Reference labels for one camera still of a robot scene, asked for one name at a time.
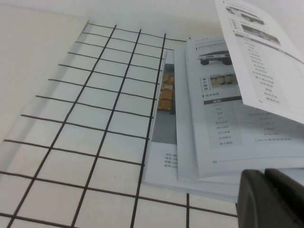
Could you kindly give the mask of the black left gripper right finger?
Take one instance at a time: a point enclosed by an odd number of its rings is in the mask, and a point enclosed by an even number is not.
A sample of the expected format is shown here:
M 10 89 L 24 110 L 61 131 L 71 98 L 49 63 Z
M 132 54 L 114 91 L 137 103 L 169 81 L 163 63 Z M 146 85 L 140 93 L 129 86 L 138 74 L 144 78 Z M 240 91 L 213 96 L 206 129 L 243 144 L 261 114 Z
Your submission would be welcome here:
M 304 226 L 304 187 L 276 169 L 266 169 L 265 176 L 275 190 L 279 203 L 275 208 L 277 226 L 302 228 Z

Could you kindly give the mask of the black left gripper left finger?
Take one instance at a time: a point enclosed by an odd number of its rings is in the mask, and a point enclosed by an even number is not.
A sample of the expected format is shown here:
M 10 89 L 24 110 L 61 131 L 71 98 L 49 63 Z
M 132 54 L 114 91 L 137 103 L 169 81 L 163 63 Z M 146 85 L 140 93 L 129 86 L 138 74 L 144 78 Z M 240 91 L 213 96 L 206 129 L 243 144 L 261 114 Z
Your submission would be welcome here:
M 278 228 L 275 190 L 258 170 L 243 170 L 240 178 L 237 218 L 240 228 Z

